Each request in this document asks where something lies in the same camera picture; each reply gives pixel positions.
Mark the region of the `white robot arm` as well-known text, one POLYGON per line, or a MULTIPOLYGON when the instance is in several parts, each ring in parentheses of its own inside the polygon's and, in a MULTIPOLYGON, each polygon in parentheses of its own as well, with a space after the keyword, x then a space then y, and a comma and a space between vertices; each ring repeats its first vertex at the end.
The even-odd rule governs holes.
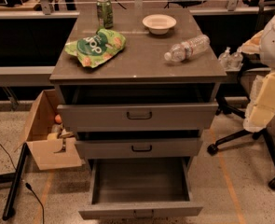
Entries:
POLYGON ((264 77, 255 77, 245 111, 243 128, 256 133, 266 128, 275 116, 275 15, 241 48, 248 54, 257 53, 261 63, 270 68, 264 77))

